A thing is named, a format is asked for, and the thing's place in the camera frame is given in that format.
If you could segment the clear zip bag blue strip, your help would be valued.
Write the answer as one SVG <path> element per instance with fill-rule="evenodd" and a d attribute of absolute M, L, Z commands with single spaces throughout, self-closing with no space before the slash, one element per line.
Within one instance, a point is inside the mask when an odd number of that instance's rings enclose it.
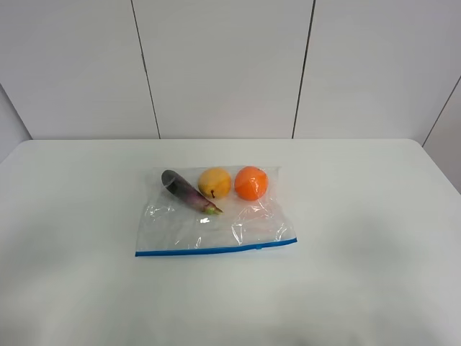
<path fill-rule="evenodd" d="M 223 211 L 208 215 L 174 197 L 162 184 L 166 168 L 152 169 L 146 177 L 148 199 L 140 216 L 135 256 L 166 257 L 222 254 L 282 247 L 297 241 L 292 223 L 277 201 L 279 167 L 264 167 L 269 178 L 266 194 L 243 200 L 235 191 L 214 204 Z M 170 169 L 195 186 L 203 167 Z"/>

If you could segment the yellow pear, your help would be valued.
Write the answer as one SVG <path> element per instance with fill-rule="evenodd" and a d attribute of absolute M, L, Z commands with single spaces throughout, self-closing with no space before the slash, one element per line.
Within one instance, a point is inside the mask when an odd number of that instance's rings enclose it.
<path fill-rule="evenodd" d="M 230 174 L 223 168 L 216 167 L 205 170 L 198 179 L 199 191 L 207 198 L 221 199 L 226 197 L 232 188 Z"/>

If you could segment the orange fruit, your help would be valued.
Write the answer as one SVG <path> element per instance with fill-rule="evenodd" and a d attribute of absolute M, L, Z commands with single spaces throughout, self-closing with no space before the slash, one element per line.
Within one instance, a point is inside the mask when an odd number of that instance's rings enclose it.
<path fill-rule="evenodd" d="M 262 198 L 268 189 L 269 178 L 258 167 L 247 166 L 241 169 L 234 180 L 234 190 L 243 200 L 254 201 Z"/>

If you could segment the purple eggplant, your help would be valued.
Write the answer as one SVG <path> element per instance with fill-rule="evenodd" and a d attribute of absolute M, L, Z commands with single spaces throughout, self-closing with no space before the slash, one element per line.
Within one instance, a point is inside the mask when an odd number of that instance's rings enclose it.
<path fill-rule="evenodd" d="M 188 205 L 195 211 L 208 215 L 220 215 L 223 213 L 213 202 L 204 197 L 188 181 L 177 172 L 167 169 L 161 174 L 163 186 L 176 198 Z"/>

